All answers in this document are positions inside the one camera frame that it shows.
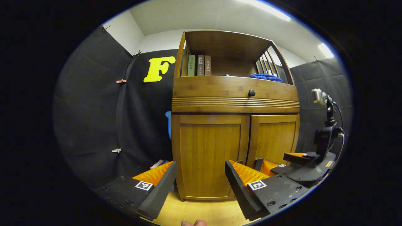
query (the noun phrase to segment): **wooden floor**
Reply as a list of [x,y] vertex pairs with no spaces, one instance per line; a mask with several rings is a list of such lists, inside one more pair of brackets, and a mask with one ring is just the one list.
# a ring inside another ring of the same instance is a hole
[[180,201],[178,194],[170,191],[159,216],[152,222],[161,226],[180,226],[182,220],[194,223],[205,220],[208,226],[238,226],[249,224],[236,200],[205,202]]

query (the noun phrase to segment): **book spine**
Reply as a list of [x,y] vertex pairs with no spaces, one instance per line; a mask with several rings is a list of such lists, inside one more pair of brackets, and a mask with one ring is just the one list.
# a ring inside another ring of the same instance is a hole
[[202,76],[204,75],[204,55],[198,55],[198,70],[197,75]]
[[189,56],[189,65],[187,68],[187,76],[194,76],[195,73],[195,55]]
[[211,56],[204,56],[205,58],[205,75],[212,75]]

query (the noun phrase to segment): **yellow letter f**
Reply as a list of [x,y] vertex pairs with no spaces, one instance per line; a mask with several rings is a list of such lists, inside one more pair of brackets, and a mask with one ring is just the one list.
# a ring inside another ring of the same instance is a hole
[[174,64],[176,62],[176,58],[170,56],[150,59],[150,68],[148,70],[148,75],[144,78],[144,82],[159,82],[162,80],[162,76],[159,75],[159,71],[162,71],[162,74],[165,74],[169,68],[169,64],[167,62],[164,62],[161,65],[163,61]]

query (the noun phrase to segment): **wooden cabinet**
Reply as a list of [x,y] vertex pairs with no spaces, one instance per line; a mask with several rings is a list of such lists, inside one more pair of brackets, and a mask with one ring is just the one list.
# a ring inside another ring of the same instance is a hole
[[[288,84],[250,78],[257,72],[279,74],[269,48]],[[186,76],[189,55],[210,55],[212,75]],[[182,200],[234,198],[225,176],[228,159],[250,167],[256,158],[286,163],[283,153],[293,152],[297,144],[300,107],[274,42],[235,32],[183,32],[176,62],[171,134]]]
[[253,167],[256,158],[287,164],[283,160],[283,153],[295,151],[299,127],[300,115],[252,115],[246,165]]
[[246,161],[249,115],[172,115],[173,158],[181,199],[234,198],[225,160]]

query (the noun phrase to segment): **ceiling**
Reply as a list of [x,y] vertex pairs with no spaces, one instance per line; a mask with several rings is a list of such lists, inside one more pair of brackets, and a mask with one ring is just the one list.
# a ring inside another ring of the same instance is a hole
[[149,0],[130,9],[144,35],[177,29],[219,29],[263,37],[307,62],[322,60],[322,43],[292,18],[286,22],[238,0]]

